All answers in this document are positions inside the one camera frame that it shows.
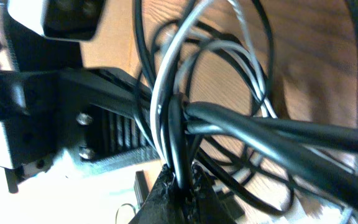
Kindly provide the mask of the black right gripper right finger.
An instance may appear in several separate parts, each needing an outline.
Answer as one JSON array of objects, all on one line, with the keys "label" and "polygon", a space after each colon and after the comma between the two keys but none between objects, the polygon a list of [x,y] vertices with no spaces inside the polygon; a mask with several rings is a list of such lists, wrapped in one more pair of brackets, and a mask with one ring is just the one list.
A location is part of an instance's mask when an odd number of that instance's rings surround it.
[{"label": "black right gripper right finger", "polygon": [[186,222],[202,224],[235,223],[219,201],[203,168],[191,166],[190,187],[186,190]]}]

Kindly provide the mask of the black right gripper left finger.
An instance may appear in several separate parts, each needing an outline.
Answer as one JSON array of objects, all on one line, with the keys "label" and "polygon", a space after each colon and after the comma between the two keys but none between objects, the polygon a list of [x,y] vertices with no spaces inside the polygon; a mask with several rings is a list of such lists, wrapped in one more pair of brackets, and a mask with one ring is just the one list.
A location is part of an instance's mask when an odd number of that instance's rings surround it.
[{"label": "black right gripper left finger", "polygon": [[182,222],[173,172],[162,166],[145,202],[129,224],[174,224]]}]

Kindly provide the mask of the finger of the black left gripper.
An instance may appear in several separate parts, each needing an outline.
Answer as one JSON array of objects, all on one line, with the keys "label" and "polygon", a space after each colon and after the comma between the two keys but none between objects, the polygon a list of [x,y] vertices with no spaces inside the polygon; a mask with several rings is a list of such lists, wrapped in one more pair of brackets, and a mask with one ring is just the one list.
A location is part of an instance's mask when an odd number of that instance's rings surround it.
[{"label": "finger of the black left gripper", "polygon": [[148,114],[146,86],[120,68],[60,72],[57,87],[57,149],[75,162],[144,162],[158,159],[135,121],[137,103]]}]

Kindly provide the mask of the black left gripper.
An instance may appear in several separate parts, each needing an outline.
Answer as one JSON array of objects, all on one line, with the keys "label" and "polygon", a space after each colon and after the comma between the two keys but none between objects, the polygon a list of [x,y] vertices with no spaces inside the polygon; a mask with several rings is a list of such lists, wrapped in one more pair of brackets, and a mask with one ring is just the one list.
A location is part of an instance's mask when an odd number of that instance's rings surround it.
[{"label": "black left gripper", "polygon": [[81,69],[83,62],[79,43],[48,40],[6,12],[2,21],[14,69],[0,69],[0,167],[8,192],[17,193],[19,183],[50,167],[60,74]]}]

